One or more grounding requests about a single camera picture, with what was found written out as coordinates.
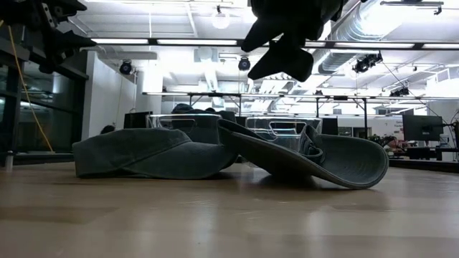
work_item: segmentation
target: glass wall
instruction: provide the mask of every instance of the glass wall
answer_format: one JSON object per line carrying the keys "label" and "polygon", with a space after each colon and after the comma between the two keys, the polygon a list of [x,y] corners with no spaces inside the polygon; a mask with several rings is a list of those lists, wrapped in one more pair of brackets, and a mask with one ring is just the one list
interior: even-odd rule
{"label": "glass wall", "polygon": [[56,72],[48,75],[39,71],[39,65],[24,64],[24,81],[31,100],[46,102],[62,108],[73,107],[75,83]]}
{"label": "glass wall", "polygon": [[[72,147],[72,114],[40,105],[32,107],[54,151],[69,151]],[[28,102],[21,102],[17,148],[22,152],[49,150]]]}
{"label": "glass wall", "polygon": [[[17,70],[0,67],[0,153],[49,151],[39,124],[54,152],[71,152],[72,143],[81,139],[82,105],[75,99],[84,94],[85,81],[42,73],[33,62],[24,63],[23,75],[31,103]],[[21,91],[20,99],[15,90]]]}

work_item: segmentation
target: ceiling pipe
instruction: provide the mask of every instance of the ceiling pipe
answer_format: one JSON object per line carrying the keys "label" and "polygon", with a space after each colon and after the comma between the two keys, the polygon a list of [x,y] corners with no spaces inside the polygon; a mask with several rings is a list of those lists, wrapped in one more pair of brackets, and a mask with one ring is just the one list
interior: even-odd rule
{"label": "ceiling pipe", "polygon": [[[380,32],[371,32],[368,27],[371,27],[369,19],[376,19],[380,17],[383,8],[381,6],[382,0],[368,1],[364,4],[359,4],[355,10],[352,11],[336,31],[332,32],[328,40],[339,41],[379,41],[388,35],[391,31],[396,29],[402,22],[401,18],[391,17],[390,20],[379,24]],[[313,53],[316,69],[321,74],[333,74],[339,68],[357,56],[355,53],[332,53],[327,49],[320,49]]]}

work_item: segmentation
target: desk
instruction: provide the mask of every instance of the desk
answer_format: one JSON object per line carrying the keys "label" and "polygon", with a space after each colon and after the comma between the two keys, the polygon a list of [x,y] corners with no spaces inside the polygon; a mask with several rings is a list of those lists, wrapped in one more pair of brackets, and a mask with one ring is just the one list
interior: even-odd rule
{"label": "desk", "polygon": [[443,160],[443,153],[459,153],[458,148],[436,148],[435,152],[437,153],[437,161]]}
{"label": "desk", "polygon": [[83,180],[75,178],[72,163],[17,166],[11,174],[0,170],[1,255],[443,258],[459,253],[455,174],[389,168],[368,191],[289,186],[241,165],[223,175],[227,179]]}
{"label": "desk", "polygon": [[431,158],[436,158],[437,161],[443,160],[443,153],[457,153],[459,149],[457,148],[436,148],[436,147],[410,147],[407,148],[407,156],[410,159],[417,160],[430,160]]}

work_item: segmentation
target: spotlight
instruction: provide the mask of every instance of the spotlight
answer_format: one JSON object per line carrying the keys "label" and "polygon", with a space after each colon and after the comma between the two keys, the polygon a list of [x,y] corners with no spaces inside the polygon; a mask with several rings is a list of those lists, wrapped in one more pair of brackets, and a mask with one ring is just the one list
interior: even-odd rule
{"label": "spotlight", "polygon": [[368,71],[370,68],[375,66],[377,63],[382,62],[381,53],[379,54],[368,54],[364,58],[359,58],[357,63],[352,70],[357,73],[364,73]]}
{"label": "spotlight", "polygon": [[408,96],[410,94],[410,90],[408,87],[403,86],[401,88],[391,90],[390,92],[390,97],[403,97],[403,96]]}
{"label": "spotlight", "polygon": [[124,60],[123,64],[120,66],[120,73],[123,75],[132,75],[133,72],[134,72],[134,69],[132,67],[132,61]]}
{"label": "spotlight", "polygon": [[241,57],[239,61],[239,71],[248,71],[250,70],[250,61],[248,57]]}

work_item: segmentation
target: air duct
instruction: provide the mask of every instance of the air duct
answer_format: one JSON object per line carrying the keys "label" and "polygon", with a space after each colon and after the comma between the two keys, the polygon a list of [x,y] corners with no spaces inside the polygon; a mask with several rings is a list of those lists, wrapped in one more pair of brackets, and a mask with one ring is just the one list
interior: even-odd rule
{"label": "air duct", "polygon": [[[407,7],[382,6],[382,0],[360,4],[343,24],[328,37],[335,41],[379,41],[396,29],[406,19]],[[328,49],[316,50],[314,60],[320,74],[333,74],[356,53],[333,53]]]}

